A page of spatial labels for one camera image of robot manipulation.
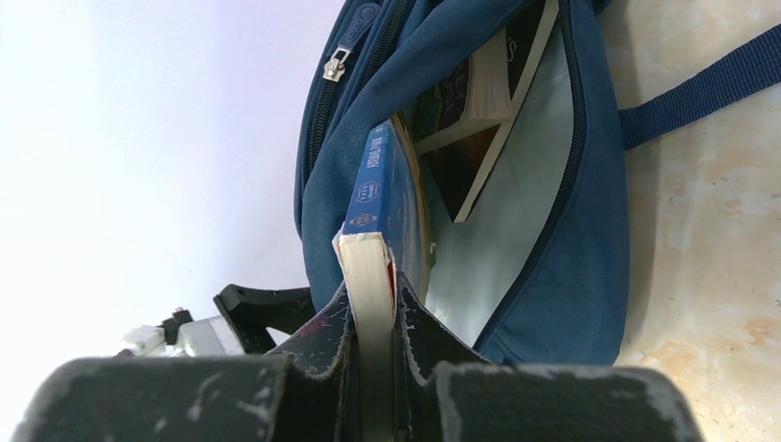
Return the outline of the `black paperback book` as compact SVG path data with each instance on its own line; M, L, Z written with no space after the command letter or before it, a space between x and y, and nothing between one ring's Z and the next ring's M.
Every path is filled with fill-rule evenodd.
M555 1L534 1L502 29L512 113L508 120L427 154L442 201L455 223L465 221L493 169L529 91L559 12Z

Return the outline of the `navy blue backpack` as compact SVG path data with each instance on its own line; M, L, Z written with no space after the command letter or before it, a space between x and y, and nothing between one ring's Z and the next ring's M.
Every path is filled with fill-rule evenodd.
M597 16L602 1L564 1L571 141L554 199L528 255L510 215L488 224L515 263L475 342L497 363L609 365L619 354L629 296L628 150L723 109L780 80L780 30L771 28L679 86L634 108L617 105ZM435 84L528 1L384 1L355 61L340 60L359 3L340 12L321 56L345 81L312 81L302 122L297 232L316 308L342 281L330 242L344 221L371 128Z

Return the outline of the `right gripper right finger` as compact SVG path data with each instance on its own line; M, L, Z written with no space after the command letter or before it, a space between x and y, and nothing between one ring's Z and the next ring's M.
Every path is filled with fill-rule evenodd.
M484 363L418 298L404 273L396 274L397 319L393 329L396 422L404 441L458 441L461 418L448 393L439 397L436 367Z

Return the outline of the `purple treehouse book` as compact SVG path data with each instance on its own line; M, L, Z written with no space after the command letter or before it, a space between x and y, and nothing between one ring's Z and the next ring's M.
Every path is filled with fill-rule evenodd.
M506 32L500 30L418 97L412 121L417 153L494 127L511 113Z

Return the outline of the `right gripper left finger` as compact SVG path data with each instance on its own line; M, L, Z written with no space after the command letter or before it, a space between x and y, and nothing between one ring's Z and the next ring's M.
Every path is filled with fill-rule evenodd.
M274 441L354 441L356 335L346 288L272 351L289 361Z

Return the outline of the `blue green landscape book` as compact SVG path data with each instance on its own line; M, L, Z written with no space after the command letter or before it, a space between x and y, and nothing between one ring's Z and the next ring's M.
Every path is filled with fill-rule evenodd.
M343 226L333 239L355 324L360 440L394 438L397 274L424 295L430 239L417 154L400 115L372 129Z

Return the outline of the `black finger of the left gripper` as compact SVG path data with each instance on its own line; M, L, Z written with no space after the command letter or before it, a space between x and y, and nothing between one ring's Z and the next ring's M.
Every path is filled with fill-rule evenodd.
M245 354L276 347L268 328L292 335L315 315L308 287L270 290L227 285L214 303Z

